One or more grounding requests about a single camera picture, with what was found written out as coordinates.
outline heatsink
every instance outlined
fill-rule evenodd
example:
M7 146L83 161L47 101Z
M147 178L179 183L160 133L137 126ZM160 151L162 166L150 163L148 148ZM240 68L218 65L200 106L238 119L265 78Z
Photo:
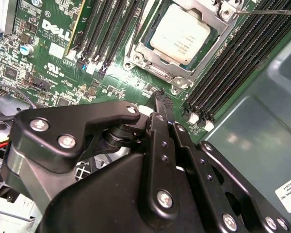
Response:
M12 33L16 7L17 0L0 0L0 33Z

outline capacitor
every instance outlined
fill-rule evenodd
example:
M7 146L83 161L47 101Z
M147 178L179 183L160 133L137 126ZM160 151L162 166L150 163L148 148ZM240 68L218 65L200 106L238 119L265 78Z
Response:
M28 55L33 53L34 48L33 48L32 45L21 45L20 48L19 48L19 51L24 56L28 56Z

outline motherboard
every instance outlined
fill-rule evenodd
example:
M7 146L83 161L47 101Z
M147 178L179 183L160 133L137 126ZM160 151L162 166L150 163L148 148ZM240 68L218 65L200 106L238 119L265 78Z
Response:
M269 9L291 0L0 0L0 83L38 107L164 90L197 142L291 39L291 16L237 14Z

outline screw hole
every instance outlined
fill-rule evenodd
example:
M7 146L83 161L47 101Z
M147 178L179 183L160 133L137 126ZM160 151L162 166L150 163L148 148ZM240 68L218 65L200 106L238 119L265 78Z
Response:
M207 175L207 179L208 179L209 181L213 181L213 179L212 179L212 176L211 176L211 175Z
M133 114L135 114L137 111L136 111L136 109L134 109L133 107L131 107L131 106L127 106L127 110L130 112L130 113L133 113Z
M125 64L125 67L126 67L127 69L129 69L129 68L131 67L131 64L130 64L129 62L127 62L127 63Z
M181 132L185 132L185 129L184 129L181 125L178 125L178 129L179 129Z
M0 131L6 130L7 126L5 124L0 124Z
M163 160L164 162L168 162L168 157L167 157L166 155L163 155L163 156L162 156L162 160Z
M207 150L212 151L212 148L211 148L211 146L209 144L205 143L205 147L206 147Z
M164 117L162 115L156 115L156 118L160 121L164 121Z

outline green circuit board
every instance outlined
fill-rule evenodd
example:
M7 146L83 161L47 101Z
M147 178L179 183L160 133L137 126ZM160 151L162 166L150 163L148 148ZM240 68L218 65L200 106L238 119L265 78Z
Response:
M99 79L96 73L89 74L86 70L77 68L76 61L67 58L72 47L71 41L86 25L86 19L91 12L89 8L91 2L92 0L43 1L42 7L37 8L30 0L20 0L13 33L0 37L0 83L16 86L44 107L115 100L126 100L136 105L143 105L154 91L163 89L174 103L176 121L183 124L189 130L193 141L197 142L205 130L197 127L196 124L189 124L182 117L183 103L191 91L190 88L174 96L171 94L171 85L154 75L138 67L131 71L123 69L125 45L133 31L138 14L132 20L129 33L118 48L116 58L103 80ZM246 9L253 9L255 6L256 3L252 0L244 3ZM231 34L235 33L245 19L246 16L238 18L235 30ZM33 25L30 30L26 28L28 22ZM30 36L31 44L34 45L34 51L29 56L23 56L19 51L21 41L28 39L24 38L24 34ZM49 83L49 88L47 91L35 88L30 78L46 81ZM87 95L93 83L97 84L96 92L94 95Z

